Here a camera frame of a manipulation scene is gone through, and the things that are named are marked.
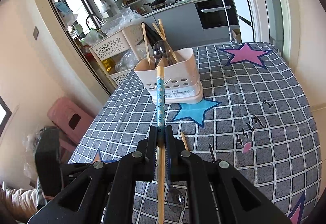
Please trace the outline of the person's left hand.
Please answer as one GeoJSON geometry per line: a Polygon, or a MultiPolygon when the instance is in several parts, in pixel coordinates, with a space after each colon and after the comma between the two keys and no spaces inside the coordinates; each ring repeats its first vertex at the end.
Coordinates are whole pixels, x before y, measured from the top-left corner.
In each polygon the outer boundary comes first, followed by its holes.
{"type": "Polygon", "coordinates": [[[40,189],[1,189],[1,223],[28,223],[43,198],[40,189]]]}

